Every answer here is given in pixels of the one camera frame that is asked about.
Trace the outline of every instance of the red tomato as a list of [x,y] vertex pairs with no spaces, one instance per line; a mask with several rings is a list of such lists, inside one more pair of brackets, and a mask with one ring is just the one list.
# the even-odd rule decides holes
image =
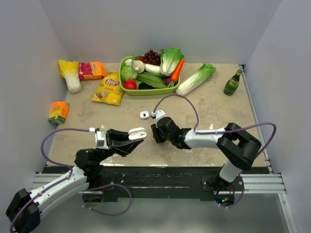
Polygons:
[[136,90],[137,89],[136,82],[134,80],[127,80],[124,83],[124,88],[128,90]]

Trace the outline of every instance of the table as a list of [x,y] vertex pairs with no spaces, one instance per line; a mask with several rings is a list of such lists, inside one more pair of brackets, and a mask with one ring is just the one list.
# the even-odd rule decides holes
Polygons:
[[[184,64],[181,80],[198,70],[202,64]],[[213,64],[217,71],[202,85],[187,95],[200,117],[198,129],[217,129],[234,122],[245,127],[255,123],[243,79],[233,96],[226,96],[223,88],[236,71],[238,64]],[[106,70],[119,71],[119,63],[105,63]],[[179,150],[169,142],[156,144],[150,125],[155,120],[141,120],[141,111],[152,111],[165,95],[129,96],[124,94],[121,105],[109,105],[91,101],[101,80],[81,81],[81,91],[68,92],[66,102],[70,104],[66,122],[59,128],[101,128],[128,131],[144,127],[147,138],[131,154],[123,158],[113,155],[102,161],[105,166],[222,166],[227,158],[220,150],[196,148]],[[170,97],[163,101],[160,109],[171,117],[180,128],[193,128],[196,117],[191,106],[182,98]],[[259,138],[257,129],[249,132]],[[56,134],[50,153],[52,160],[74,165],[75,154],[79,149],[95,147],[94,135],[82,132],[63,131]],[[266,166],[263,154],[253,166]]]

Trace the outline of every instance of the green cabbage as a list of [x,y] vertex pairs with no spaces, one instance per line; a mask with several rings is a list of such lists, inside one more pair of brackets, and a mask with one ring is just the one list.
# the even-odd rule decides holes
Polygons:
[[194,74],[186,78],[179,87],[177,87],[176,93],[185,96],[208,79],[215,71],[216,68],[212,64],[203,64]]
[[169,50],[161,50],[161,74],[171,76],[178,63],[184,58],[179,48],[173,47]]
[[137,73],[132,70],[132,66],[123,66],[120,72],[121,79],[126,82],[129,79],[135,79]]

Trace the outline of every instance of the orange carrot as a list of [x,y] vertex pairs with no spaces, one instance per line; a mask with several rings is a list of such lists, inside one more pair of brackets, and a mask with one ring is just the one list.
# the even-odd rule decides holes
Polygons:
[[172,76],[171,76],[171,80],[172,80],[172,81],[174,81],[174,82],[177,82],[177,81],[178,81],[179,74],[180,74],[181,68],[183,67],[184,62],[185,62],[185,59],[181,60],[181,61],[178,63],[178,65],[177,65],[175,71],[173,72],[173,74],[172,74]]

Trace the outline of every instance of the yellow chip bag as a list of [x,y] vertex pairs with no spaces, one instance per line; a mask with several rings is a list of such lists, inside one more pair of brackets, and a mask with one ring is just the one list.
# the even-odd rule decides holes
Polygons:
[[93,95],[92,100],[120,105],[123,93],[124,91],[120,87],[119,74],[107,72],[106,76],[101,81],[101,84],[99,84],[99,87]]

